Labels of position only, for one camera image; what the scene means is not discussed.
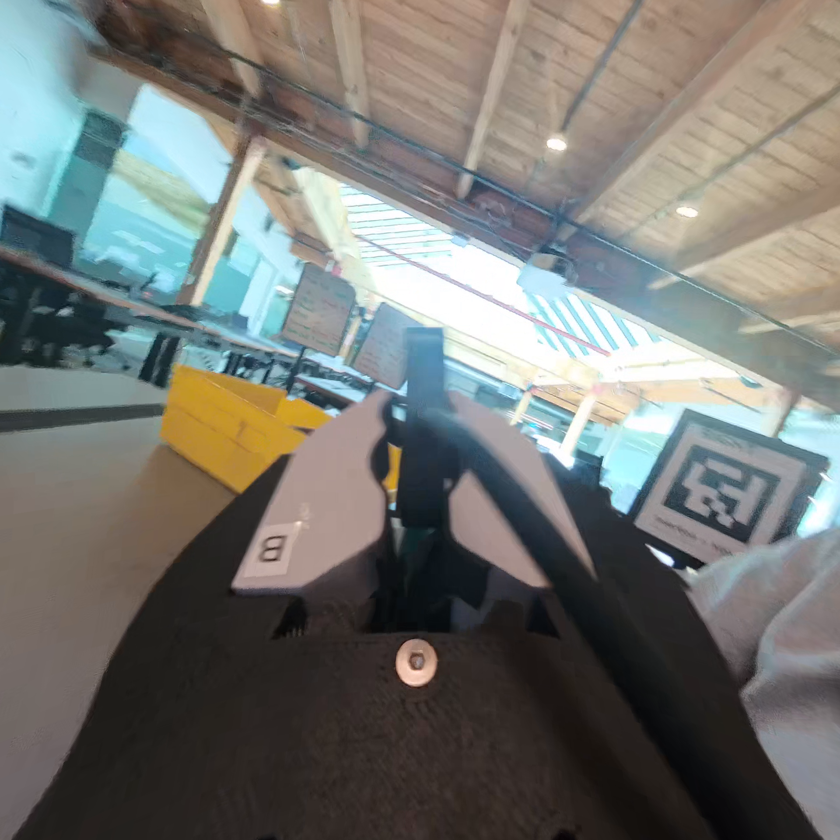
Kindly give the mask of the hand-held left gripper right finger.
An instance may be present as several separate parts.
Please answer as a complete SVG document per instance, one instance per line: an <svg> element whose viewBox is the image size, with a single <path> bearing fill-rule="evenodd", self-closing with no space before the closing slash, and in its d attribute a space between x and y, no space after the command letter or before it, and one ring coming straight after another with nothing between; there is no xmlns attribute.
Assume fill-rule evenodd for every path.
<svg viewBox="0 0 840 840"><path fill-rule="evenodd" d="M560 535L561 544L567 545L573 556L595 577L592 557L571 509L536 444L509 425L504 416L493 413L466 395L448 394L448 398L457 419L499 460L501 467L547 517ZM462 548L488 561L521 585L533 589L549 586L549 580L538 568L523 540L472 469L465 470L448 500L449 529Z"/></svg>

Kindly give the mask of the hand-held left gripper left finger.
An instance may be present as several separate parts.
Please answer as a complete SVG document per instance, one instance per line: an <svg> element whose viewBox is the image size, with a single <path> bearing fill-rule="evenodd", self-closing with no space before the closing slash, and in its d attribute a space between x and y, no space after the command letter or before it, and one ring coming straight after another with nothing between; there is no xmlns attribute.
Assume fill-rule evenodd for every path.
<svg viewBox="0 0 840 840"><path fill-rule="evenodd" d="M312 432L282 477L235 573L237 595L373 595L391 536L392 395L375 392Z"/></svg>

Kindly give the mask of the person's right forearm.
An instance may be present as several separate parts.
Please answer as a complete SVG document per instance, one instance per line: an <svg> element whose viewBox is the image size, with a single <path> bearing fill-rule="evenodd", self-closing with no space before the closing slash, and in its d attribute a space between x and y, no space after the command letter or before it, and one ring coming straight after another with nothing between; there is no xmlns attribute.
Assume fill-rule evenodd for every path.
<svg viewBox="0 0 840 840"><path fill-rule="evenodd" d="M688 591L752 727L822 838L839 838L839 529L710 564Z"/></svg>

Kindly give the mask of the yellow plastic bin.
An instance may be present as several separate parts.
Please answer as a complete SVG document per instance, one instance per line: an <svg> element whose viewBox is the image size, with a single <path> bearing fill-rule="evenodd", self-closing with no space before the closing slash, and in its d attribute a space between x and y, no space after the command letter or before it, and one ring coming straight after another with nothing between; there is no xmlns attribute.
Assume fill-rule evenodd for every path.
<svg viewBox="0 0 840 840"><path fill-rule="evenodd" d="M177 365L164 409L161 437L178 455L228 489L245 491L282 456L304 453L289 463L290 482L280 494L301 501L343 499L353 488L374 493L376 478L364 476L370 455L359 462L339 453L340 436L327 433L324 449L308 435L332 420L321 408L283 390L231 375Z"/></svg>

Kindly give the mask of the whiteboard with writing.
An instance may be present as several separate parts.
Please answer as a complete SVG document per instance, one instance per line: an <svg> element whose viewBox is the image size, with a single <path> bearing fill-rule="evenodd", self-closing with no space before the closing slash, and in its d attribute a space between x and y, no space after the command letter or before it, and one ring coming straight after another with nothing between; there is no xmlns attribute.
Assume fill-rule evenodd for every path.
<svg viewBox="0 0 840 840"><path fill-rule="evenodd" d="M347 280L307 263L292 296L279 339L337 356L355 307L355 288Z"/></svg>
<svg viewBox="0 0 840 840"><path fill-rule="evenodd" d="M349 367L398 391L406 381L407 332L421 326L401 310L383 302Z"/></svg>

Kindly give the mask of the white ceiling box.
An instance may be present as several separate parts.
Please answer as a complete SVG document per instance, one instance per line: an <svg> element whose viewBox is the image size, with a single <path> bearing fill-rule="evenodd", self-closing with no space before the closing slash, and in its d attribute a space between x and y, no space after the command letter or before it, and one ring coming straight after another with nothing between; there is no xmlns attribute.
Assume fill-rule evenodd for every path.
<svg viewBox="0 0 840 840"><path fill-rule="evenodd" d="M539 251L521 268L517 285L529 295L550 301L568 297L576 279L574 263L567 255Z"/></svg>

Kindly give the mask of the long wooden desk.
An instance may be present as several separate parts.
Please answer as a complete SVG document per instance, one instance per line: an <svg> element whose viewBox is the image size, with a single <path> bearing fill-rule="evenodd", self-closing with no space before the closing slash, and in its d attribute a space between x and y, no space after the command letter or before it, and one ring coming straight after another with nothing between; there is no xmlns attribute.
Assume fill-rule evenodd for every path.
<svg viewBox="0 0 840 840"><path fill-rule="evenodd" d="M299 369L299 354L271 342L260 342L241 332L225 330L216 324L204 324L126 297L113 294L101 284L71 271L44 262L13 248L1 247L2 288L15 289L11 301L3 301L1 365L21 364L25 343L32 331L44 292L65 292L74 302L94 308L100 319L93 324L99 329L105 323L153 331L155 339L143 360L140 379L158 387L166 387L172 375L174 359L181 346L203 347L227 353L224 372L235 375L245 358L255 359L265 368L262 382L267 383L276 364L285 364L290 376Z"/></svg>

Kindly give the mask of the black office chair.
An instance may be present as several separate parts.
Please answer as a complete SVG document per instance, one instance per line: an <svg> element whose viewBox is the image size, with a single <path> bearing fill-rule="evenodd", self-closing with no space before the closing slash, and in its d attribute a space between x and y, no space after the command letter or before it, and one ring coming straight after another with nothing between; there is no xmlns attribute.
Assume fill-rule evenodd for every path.
<svg viewBox="0 0 840 840"><path fill-rule="evenodd" d="M2 208L1 243L48 267L72 267L74 234L10 205ZM1 280L2 365L56 368L70 347L103 353L114 345L110 332L119 325L104 303L7 257Z"/></svg>

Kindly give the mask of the wooden post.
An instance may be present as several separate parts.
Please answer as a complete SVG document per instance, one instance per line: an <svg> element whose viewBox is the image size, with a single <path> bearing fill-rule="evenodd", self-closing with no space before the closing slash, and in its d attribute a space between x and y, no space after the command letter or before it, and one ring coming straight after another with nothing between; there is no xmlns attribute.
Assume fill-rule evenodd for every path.
<svg viewBox="0 0 840 840"><path fill-rule="evenodd" d="M239 202L254 180L266 148L267 140L261 134L240 136L222 189L196 243L185 280L177 294L175 303L178 306L197 308L202 304L233 229Z"/></svg>

